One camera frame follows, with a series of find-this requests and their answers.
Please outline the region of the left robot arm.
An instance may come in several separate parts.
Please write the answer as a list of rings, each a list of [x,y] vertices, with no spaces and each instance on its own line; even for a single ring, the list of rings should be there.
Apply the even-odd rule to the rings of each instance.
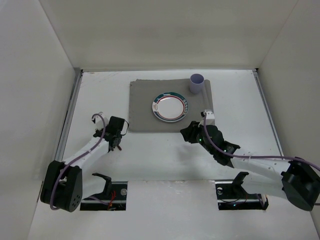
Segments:
[[[72,213],[87,198],[110,207],[117,196],[111,177],[93,172],[94,179],[84,183],[83,176],[101,157],[121,148],[122,131],[128,122],[116,116],[107,118],[102,112],[93,114],[91,120],[95,133],[90,141],[73,156],[54,160],[47,167],[40,201],[54,211]]]

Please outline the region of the grey cloth placemat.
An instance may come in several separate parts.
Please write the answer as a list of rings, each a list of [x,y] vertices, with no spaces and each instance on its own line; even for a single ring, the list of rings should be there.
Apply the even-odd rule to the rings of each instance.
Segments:
[[[189,79],[137,79],[129,88],[129,131],[178,133],[201,112],[213,110],[211,83],[205,80],[199,93],[190,92]]]

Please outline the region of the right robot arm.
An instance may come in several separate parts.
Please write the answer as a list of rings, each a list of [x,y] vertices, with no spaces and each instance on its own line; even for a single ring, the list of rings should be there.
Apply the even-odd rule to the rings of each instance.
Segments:
[[[239,145],[226,141],[216,126],[196,121],[180,133],[185,142],[200,144],[220,165],[239,169],[234,179],[236,189],[283,198],[308,212],[314,208],[320,195],[320,177],[304,160],[234,157]]]

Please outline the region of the white plate green rim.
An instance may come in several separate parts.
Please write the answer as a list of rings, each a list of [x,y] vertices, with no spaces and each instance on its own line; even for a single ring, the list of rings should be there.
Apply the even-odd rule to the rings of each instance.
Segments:
[[[176,92],[159,94],[152,102],[152,112],[163,122],[175,123],[181,121],[188,113],[187,99]]]

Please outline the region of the purple plastic cup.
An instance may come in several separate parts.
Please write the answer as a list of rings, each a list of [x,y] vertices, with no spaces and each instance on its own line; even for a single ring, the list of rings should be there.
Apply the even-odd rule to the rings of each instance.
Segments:
[[[189,79],[189,90],[192,94],[198,94],[202,91],[204,84],[205,79],[201,74],[192,74]]]

